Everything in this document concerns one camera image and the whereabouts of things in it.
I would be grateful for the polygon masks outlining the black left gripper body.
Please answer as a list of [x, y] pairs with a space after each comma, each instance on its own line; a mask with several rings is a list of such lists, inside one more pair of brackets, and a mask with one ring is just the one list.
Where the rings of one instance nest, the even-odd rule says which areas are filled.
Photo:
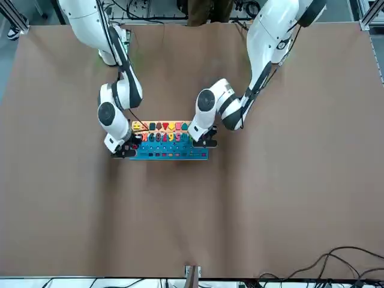
[[211, 140], [217, 133], [217, 126], [213, 125], [207, 132], [201, 137], [202, 140]]

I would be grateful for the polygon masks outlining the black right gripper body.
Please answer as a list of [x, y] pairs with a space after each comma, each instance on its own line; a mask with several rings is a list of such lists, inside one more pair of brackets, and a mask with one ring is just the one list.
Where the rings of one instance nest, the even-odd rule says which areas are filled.
[[142, 143], [142, 135], [140, 133], [133, 133], [130, 138], [123, 144], [122, 148], [125, 151], [135, 149], [137, 150]]

